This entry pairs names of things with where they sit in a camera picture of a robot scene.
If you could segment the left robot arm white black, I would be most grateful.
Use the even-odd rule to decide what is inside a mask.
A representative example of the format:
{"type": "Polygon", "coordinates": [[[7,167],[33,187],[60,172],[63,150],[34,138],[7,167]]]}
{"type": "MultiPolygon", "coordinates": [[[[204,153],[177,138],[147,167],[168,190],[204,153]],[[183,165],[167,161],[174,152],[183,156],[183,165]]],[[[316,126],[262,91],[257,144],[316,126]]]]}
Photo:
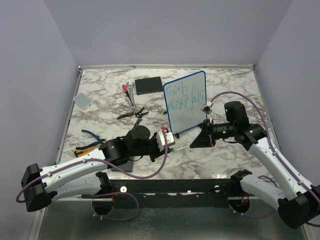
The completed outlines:
{"type": "Polygon", "coordinates": [[[168,129],[151,134],[147,127],[139,125],[125,136],[108,140],[68,162],[46,167],[39,167],[36,163],[29,165],[15,200],[25,204],[28,212],[35,212],[62,198],[79,195],[106,197],[112,192],[105,172],[107,169],[117,169],[132,157],[149,156],[153,160],[161,155],[167,156],[174,144],[174,135],[168,129]]]}

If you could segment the green whiteboard marker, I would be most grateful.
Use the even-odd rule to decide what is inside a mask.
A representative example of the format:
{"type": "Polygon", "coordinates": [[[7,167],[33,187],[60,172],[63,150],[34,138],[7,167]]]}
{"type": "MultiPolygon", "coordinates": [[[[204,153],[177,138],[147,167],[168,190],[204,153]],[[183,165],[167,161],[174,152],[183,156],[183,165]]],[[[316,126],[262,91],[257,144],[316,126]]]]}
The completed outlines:
{"type": "Polygon", "coordinates": [[[171,152],[177,152],[177,151],[185,150],[185,149],[188,149],[188,148],[190,148],[189,145],[182,146],[182,147],[178,147],[178,148],[176,148],[176,147],[171,147],[171,148],[169,149],[169,152],[170,152],[170,153],[171,153],[171,152]]]}

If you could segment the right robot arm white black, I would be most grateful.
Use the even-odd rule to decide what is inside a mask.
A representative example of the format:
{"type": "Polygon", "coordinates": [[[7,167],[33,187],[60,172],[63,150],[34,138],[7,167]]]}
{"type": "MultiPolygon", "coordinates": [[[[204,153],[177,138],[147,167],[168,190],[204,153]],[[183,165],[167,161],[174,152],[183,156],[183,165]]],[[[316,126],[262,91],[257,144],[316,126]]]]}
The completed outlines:
{"type": "Polygon", "coordinates": [[[206,119],[201,132],[190,148],[211,148],[217,140],[234,138],[246,151],[255,156],[273,176],[279,187],[270,185],[248,170],[240,170],[231,176],[229,189],[240,196],[252,194],[279,214],[290,228],[297,229],[320,214],[320,187],[312,184],[299,173],[275,147],[266,130],[259,124],[251,124],[245,106],[239,101],[224,105],[226,123],[214,124],[206,119]]]}

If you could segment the blue framed whiteboard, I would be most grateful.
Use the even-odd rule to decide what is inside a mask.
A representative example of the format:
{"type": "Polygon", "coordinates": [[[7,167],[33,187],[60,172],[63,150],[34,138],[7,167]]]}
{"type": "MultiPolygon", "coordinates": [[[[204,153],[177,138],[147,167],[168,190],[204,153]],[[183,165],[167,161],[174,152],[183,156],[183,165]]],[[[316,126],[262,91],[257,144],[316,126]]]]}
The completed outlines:
{"type": "Polygon", "coordinates": [[[163,93],[172,134],[194,128],[207,118],[202,111],[207,103],[206,73],[203,70],[165,83],[163,93]]]}

